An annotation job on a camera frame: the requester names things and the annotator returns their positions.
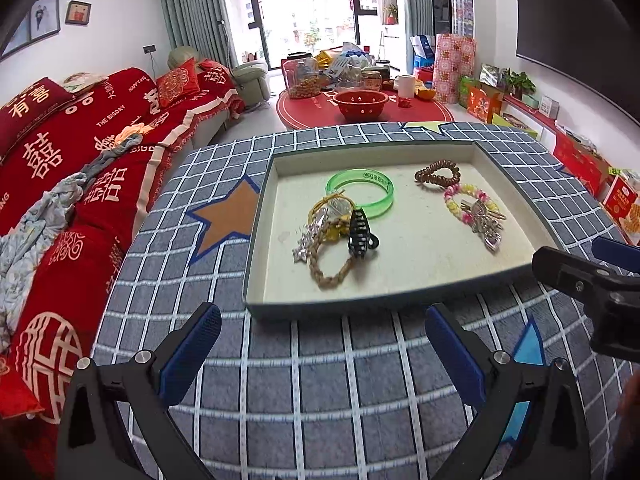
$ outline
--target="cardboard tray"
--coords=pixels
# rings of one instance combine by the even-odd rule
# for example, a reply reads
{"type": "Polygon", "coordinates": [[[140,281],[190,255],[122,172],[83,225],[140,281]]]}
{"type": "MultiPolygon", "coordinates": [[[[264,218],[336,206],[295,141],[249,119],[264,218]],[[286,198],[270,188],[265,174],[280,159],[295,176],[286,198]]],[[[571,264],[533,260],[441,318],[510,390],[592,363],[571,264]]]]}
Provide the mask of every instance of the cardboard tray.
{"type": "MultiPolygon", "coordinates": [[[[345,190],[356,203],[384,195],[370,184],[345,190]]],[[[458,203],[462,199],[474,201],[455,197],[458,203]]],[[[542,246],[562,247],[517,184],[474,142],[378,142],[278,153],[260,193],[242,300],[254,316],[276,319],[429,304],[530,274],[531,257],[542,246]],[[416,171],[443,158],[457,163],[462,183],[480,187],[507,215],[497,253],[447,210],[442,188],[415,182],[416,171]],[[294,263],[292,250],[328,179],[351,168],[384,173],[394,183],[395,201],[387,213],[369,220],[379,248],[369,251],[340,286],[320,289],[308,264],[294,263]]],[[[323,244],[322,272],[334,275],[348,255],[345,239],[323,244]]]]}

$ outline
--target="tree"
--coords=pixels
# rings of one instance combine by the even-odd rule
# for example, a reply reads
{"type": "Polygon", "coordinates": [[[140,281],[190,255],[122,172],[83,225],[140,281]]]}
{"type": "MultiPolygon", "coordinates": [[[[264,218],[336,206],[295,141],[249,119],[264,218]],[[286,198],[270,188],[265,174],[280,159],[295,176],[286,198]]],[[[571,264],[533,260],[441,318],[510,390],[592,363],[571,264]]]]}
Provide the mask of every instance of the tree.
{"type": "Polygon", "coordinates": [[[313,50],[318,41],[320,41],[320,29],[312,25],[311,30],[305,32],[305,45],[313,50]]]}

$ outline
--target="glass sliding door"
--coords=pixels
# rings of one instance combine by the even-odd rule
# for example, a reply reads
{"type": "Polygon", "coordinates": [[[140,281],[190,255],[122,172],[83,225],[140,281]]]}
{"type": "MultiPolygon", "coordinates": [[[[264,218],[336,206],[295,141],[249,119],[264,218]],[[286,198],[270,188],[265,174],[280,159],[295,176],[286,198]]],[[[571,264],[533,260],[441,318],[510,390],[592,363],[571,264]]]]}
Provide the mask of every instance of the glass sliding door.
{"type": "Polygon", "coordinates": [[[344,41],[359,44],[361,18],[370,20],[365,44],[373,44],[380,36],[376,0],[246,0],[245,6],[248,19],[253,20],[247,25],[252,39],[257,42],[259,37],[261,44],[257,48],[252,43],[252,52],[270,69],[294,52],[315,55],[344,41]]]}

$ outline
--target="pink patterned box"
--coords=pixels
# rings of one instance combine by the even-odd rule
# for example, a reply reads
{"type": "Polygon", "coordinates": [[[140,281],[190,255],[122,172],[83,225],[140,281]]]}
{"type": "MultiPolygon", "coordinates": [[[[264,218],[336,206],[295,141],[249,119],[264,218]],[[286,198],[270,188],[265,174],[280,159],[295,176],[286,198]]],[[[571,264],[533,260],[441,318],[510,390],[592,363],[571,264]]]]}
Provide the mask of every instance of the pink patterned box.
{"type": "Polygon", "coordinates": [[[433,69],[435,99],[441,103],[457,103],[460,78],[473,74],[475,61],[476,40],[455,34],[438,34],[433,69]]]}

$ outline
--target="green curtain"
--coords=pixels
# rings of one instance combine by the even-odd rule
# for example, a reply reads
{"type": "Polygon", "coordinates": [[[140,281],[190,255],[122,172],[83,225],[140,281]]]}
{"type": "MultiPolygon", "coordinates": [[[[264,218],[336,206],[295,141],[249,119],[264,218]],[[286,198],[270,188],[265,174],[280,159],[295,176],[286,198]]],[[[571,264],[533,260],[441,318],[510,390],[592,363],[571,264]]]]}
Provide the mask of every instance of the green curtain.
{"type": "Polygon", "coordinates": [[[433,36],[433,0],[404,0],[406,22],[406,64],[409,74],[414,72],[414,48],[411,36],[433,36]]]}
{"type": "Polygon", "coordinates": [[[225,0],[161,0],[172,48],[190,46],[225,66],[238,64],[230,46],[225,0]]]}

